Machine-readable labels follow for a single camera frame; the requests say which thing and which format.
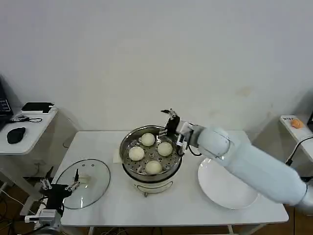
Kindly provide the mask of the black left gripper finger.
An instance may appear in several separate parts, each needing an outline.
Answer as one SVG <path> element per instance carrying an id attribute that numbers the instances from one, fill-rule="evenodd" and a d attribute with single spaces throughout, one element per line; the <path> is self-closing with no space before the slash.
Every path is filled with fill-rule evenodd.
<path id="1" fill-rule="evenodd" d="M 51 174 L 53 172 L 54 167 L 52 166 L 50 170 L 46 173 L 46 175 L 40 180 L 41 186 L 43 190 L 52 189 L 51 182 L 53 178 L 51 177 Z"/>
<path id="2" fill-rule="evenodd" d="M 79 169 L 76 169 L 74 182 L 71 185 L 69 185 L 68 187 L 66 187 L 65 190 L 74 191 L 77 189 L 78 186 L 79 186 Z"/>

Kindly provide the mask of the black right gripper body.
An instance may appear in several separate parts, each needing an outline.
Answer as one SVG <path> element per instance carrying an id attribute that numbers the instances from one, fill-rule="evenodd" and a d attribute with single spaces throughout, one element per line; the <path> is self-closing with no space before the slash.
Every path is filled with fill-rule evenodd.
<path id="1" fill-rule="evenodd" d="M 177 127 L 180 122 L 180 117 L 170 117 L 165 126 L 166 136 L 173 136 L 177 134 Z"/>

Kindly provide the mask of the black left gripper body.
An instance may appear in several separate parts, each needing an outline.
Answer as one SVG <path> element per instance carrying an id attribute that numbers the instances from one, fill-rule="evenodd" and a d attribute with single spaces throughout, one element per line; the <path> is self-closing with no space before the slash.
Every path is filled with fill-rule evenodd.
<path id="1" fill-rule="evenodd" d="M 64 199 L 72 194 L 68 185 L 52 184 L 51 188 L 44 189 L 44 196 L 47 197 L 47 209 L 63 209 Z"/>

